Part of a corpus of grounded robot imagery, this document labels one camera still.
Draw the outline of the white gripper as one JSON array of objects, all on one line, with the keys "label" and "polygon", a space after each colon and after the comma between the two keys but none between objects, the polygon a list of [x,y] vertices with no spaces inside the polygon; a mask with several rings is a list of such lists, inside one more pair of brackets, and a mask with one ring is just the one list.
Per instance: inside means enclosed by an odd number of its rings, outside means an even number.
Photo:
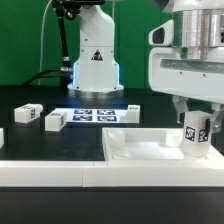
[{"label": "white gripper", "polygon": [[224,47],[210,48],[206,60],[182,59],[179,49],[171,47],[173,20],[152,30],[148,39],[153,46],[148,60],[151,89],[176,95],[172,102],[180,124],[188,112],[187,98],[213,102],[210,132],[219,133],[224,120]]}]

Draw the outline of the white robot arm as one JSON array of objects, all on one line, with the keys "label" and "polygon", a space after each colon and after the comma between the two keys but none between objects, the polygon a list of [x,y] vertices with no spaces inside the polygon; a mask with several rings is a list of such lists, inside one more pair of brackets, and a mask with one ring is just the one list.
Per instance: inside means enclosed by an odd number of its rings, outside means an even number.
[{"label": "white robot arm", "polygon": [[[224,121],[224,0],[151,0],[172,18],[148,36],[152,90],[173,96],[177,120],[187,120],[189,98],[212,103],[212,133]],[[81,5],[80,56],[69,91],[92,97],[121,91],[114,60],[114,22],[99,6]]]}]

